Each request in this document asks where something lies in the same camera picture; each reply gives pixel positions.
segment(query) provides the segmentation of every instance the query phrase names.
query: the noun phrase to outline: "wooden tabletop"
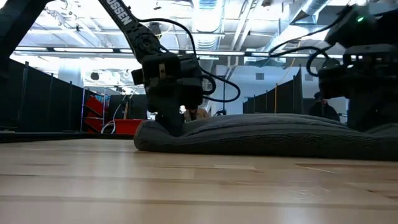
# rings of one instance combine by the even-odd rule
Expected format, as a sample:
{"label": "wooden tabletop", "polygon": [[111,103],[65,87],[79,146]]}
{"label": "wooden tabletop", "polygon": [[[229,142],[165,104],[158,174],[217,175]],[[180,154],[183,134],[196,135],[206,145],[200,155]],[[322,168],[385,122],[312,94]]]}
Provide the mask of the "wooden tabletop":
{"label": "wooden tabletop", "polygon": [[396,224],[398,163],[0,144],[0,223]]}

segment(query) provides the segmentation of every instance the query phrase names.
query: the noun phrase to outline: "black curtain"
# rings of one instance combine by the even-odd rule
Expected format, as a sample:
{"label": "black curtain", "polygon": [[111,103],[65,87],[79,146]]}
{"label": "black curtain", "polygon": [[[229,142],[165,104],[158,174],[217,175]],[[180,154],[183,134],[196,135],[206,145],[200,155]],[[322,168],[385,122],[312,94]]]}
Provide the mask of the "black curtain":
{"label": "black curtain", "polygon": [[248,99],[243,103],[243,113],[275,113],[275,93],[277,97],[276,113],[303,113],[303,88],[301,69],[293,80],[279,85],[267,93]]}
{"label": "black curtain", "polygon": [[0,129],[20,132],[80,130],[83,89],[29,67],[22,99],[24,68],[24,64],[9,60],[9,78],[0,81],[3,96]]}

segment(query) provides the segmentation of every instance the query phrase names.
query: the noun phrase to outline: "ceiling duct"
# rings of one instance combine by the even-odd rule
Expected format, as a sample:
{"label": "ceiling duct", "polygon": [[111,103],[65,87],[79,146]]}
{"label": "ceiling duct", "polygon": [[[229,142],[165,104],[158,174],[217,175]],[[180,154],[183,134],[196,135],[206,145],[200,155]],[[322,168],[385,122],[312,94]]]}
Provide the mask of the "ceiling duct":
{"label": "ceiling duct", "polygon": [[309,17],[312,17],[311,21],[316,23],[319,12],[322,11],[330,1],[331,0],[306,0],[302,3],[297,13],[295,13],[291,23],[299,22]]}
{"label": "ceiling duct", "polygon": [[[193,3],[195,6],[193,10],[193,30],[203,34],[194,37],[197,49],[218,50],[221,37],[205,34],[221,33],[225,0],[194,0]],[[200,60],[199,64],[209,72],[213,68],[213,60]],[[209,90],[208,87],[209,84],[206,80],[203,82],[203,88]],[[203,101],[203,108],[207,106],[207,102],[207,100]]]}
{"label": "ceiling duct", "polygon": [[[295,1],[284,6],[282,15],[278,20],[278,32],[274,34],[269,43],[257,49],[258,52],[269,52],[273,47],[286,40],[305,35],[309,32],[321,29],[323,26],[316,26],[319,12],[326,7],[330,0],[306,0]],[[256,62],[247,65],[263,67],[266,65],[281,65],[283,61],[279,58],[258,58]]]}

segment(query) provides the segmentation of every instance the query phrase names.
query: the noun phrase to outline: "person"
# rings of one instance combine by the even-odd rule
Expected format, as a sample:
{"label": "person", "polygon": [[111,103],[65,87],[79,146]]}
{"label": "person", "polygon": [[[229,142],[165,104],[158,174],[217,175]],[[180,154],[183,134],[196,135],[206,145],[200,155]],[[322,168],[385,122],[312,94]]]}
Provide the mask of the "person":
{"label": "person", "polygon": [[196,119],[208,118],[210,115],[203,108],[198,108],[197,110],[186,110],[184,112],[185,121],[194,121]]}
{"label": "person", "polygon": [[340,121],[340,117],[336,110],[328,104],[327,100],[322,98],[322,94],[320,92],[316,93],[314,98],[316,102],[310,108],[310,111],[308,112],[309,115]]}

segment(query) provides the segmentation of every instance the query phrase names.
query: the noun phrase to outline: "gray towel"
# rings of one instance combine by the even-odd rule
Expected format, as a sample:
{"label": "gray towel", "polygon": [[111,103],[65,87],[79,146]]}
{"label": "gray towel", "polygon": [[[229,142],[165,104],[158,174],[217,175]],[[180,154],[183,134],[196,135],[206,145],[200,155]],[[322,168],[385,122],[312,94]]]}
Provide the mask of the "gray towel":
{"label": "gray towel", "polygon": [[241,114],[189,122],[183,133],[176,138],[146,121],[134,144],[154,152],[398,160],[398,124],[361,133],[308,115]]}

